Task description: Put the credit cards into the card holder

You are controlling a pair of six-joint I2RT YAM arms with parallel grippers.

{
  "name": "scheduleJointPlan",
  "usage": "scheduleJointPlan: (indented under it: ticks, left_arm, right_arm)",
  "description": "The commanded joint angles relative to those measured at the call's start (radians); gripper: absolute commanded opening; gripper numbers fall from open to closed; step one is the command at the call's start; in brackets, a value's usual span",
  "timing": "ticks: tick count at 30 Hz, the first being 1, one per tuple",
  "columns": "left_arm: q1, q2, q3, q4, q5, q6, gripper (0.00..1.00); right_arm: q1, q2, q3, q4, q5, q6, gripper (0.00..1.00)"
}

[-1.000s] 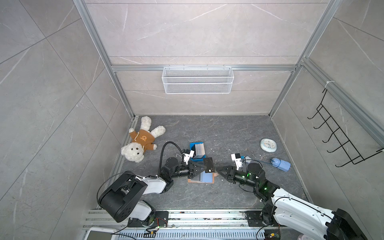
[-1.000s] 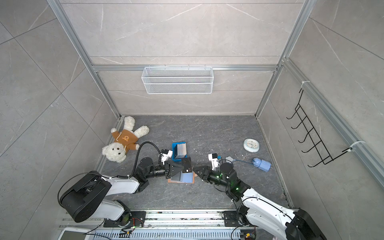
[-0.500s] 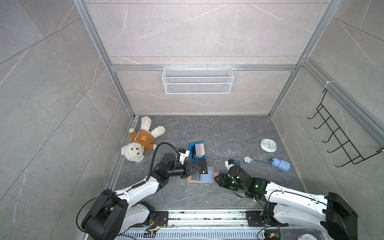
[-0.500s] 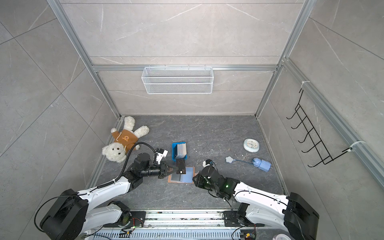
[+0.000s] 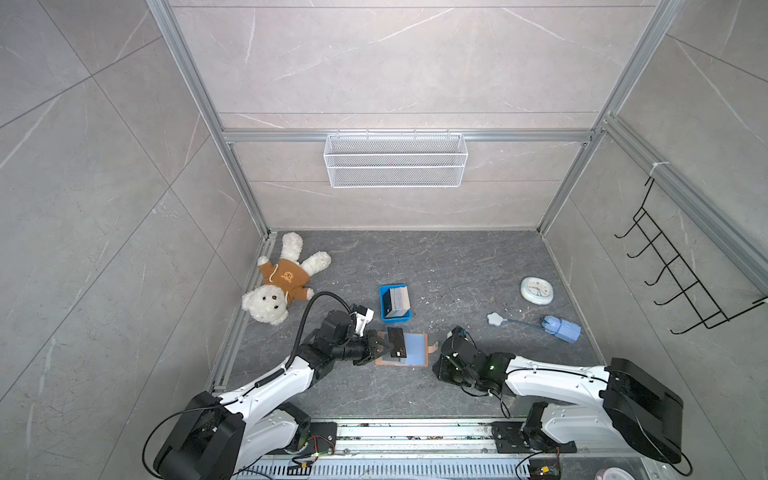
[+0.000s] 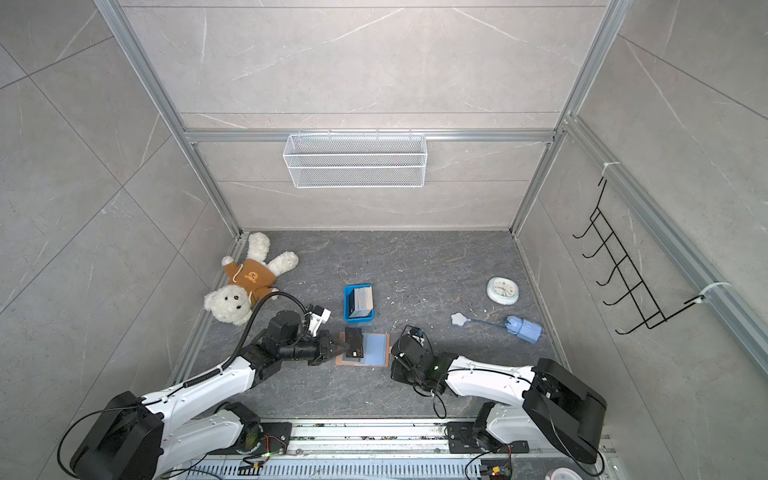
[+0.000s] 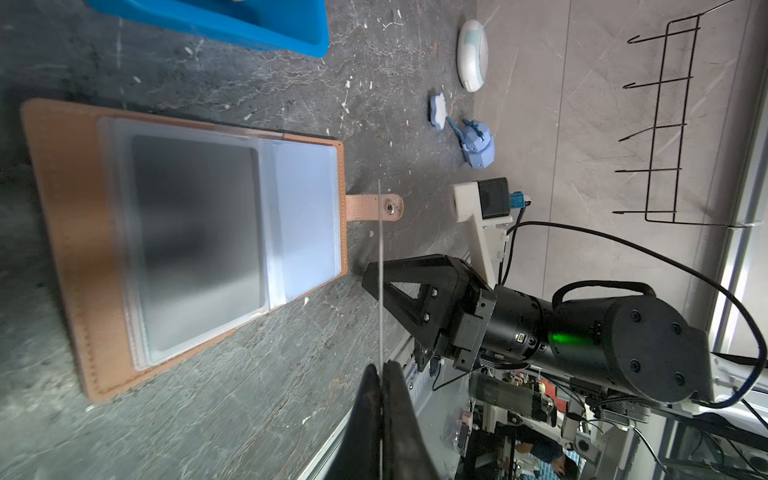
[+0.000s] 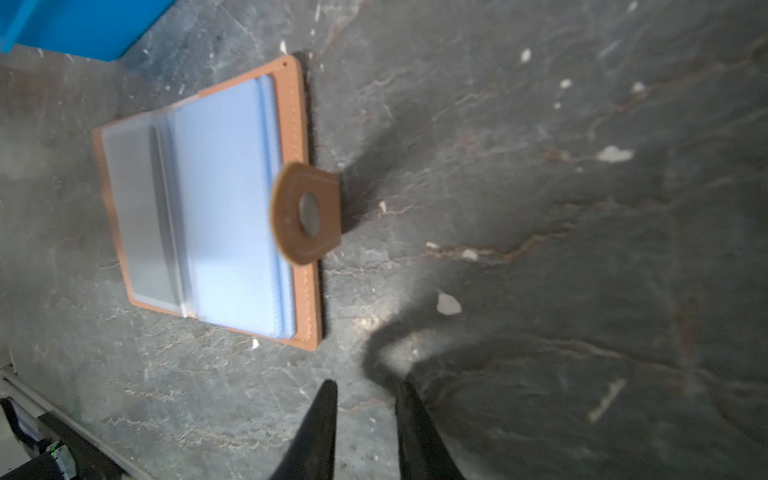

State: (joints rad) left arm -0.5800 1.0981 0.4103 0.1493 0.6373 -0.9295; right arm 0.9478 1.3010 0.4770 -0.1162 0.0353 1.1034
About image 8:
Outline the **blue card box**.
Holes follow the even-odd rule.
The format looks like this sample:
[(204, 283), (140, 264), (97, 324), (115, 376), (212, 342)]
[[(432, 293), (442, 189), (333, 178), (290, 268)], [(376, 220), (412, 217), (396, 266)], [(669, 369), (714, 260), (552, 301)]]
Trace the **blue card box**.
[(9, 0), (1, 51), (16, 45), (103, 61), (120, 58), (173, 0)]

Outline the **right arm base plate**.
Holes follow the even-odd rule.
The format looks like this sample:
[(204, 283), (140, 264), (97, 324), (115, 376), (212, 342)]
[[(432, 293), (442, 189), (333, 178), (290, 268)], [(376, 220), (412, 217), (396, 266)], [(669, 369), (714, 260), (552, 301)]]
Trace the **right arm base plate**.
[(1, 398), (3, 479), (129, 479), (104, 452), (51, 412), (32, 416)]

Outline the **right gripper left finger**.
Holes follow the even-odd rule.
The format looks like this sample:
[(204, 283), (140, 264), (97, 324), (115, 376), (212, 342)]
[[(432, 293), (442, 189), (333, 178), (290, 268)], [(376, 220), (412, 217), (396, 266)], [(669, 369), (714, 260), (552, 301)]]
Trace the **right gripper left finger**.
[(337, 413), (337, 383), (325, 380), (271, 479), (332, 479)]

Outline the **tan leather card holder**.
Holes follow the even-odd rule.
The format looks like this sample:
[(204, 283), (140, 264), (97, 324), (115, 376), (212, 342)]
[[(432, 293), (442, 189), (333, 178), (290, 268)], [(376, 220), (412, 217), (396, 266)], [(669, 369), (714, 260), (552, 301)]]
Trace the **tan leather card holder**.
[(313, 351), (336, 174), (310, 162), (292, 55), (92, 133), (130, 302)]

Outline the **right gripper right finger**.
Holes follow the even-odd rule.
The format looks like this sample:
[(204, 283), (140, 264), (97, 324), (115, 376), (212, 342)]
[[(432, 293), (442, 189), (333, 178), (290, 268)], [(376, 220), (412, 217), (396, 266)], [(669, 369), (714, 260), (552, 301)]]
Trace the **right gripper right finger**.
[(395, 415), (401, 479), (464, 479), (408, 381), (397, 389)]

